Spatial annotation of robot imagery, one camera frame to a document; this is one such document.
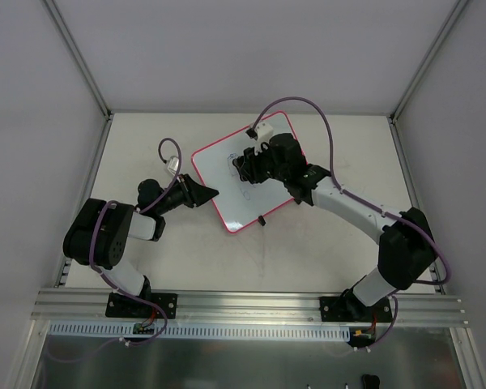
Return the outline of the pink framed whiteboard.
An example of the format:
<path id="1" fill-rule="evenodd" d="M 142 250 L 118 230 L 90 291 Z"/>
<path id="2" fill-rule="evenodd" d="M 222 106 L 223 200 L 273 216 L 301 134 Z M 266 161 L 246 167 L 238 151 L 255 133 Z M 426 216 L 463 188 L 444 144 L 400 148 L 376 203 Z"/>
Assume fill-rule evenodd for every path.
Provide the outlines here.
<path id="1" fill-rule="evenodd" d="M 282 182 L 270 179 L 260 168 L 266 164 L 271 137 L 296 132 L 288 115 L 276 111 L 264 116 L 255 130 L 245 126 L 199 148 L 191 162 L 202 184 L 219 192 L 212 202 L 229 233 L 252 223 L 292 201 Z"/>

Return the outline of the black whiteboard eraser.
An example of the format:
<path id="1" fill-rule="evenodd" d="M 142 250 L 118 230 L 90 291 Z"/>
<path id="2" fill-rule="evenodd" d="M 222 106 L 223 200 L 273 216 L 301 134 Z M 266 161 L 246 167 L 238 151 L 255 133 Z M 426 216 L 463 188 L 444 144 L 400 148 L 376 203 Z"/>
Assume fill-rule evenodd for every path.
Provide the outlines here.
<path id="1" fill-rule="evenodd" d="M 235 167 L 239 178 L 243 182 L 248 182 L 252 175 L 252 164 L 245 156 L 239 156 L 232 161 L 232 165 Z"/>

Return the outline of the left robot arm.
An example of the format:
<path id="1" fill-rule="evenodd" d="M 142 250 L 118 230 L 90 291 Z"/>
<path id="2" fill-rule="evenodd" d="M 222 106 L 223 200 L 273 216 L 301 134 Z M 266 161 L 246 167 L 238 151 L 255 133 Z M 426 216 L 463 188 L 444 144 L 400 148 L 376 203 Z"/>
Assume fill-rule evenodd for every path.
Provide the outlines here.
<path id="1" fill-rule="evenodd" d="M 68 229 L 63 254 L 90 267 L 113 291 L 125 297 L 125 307 L 136 316 L 153 306 L 151 283 L 122 257 L 129 239 L 157 242 L 164 228 L 164 214 L 177 207 L 196 208 L 219 195 L 188 174 L 180 174 L 166 189 L 147 179 L 137 188 L 137 204 L 88 199 Z"/>

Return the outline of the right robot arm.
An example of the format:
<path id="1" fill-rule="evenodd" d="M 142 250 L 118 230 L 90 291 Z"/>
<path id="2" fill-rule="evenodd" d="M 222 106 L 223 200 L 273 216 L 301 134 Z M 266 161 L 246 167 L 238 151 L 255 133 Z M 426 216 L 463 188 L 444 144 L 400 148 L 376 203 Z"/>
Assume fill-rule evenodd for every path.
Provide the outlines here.
<path id="1" fill-rule="evenodd" d="M 376 303 L 408 289 L 437 258 L 436 244 L 421 210 L 391 210 L 338 186 L 331 171 L 307 162 L 299 142 L 290 134 L 269 139 L 258 136 L 256 130 L 246 134 L 255 145 L 233 161 L 241 181 L 281 182 L 296 202 L 335 214 L 377 243 L 377 266 L 343 292 L 339 310 L 346 310 L 355 320 L 367 319 Z"/>

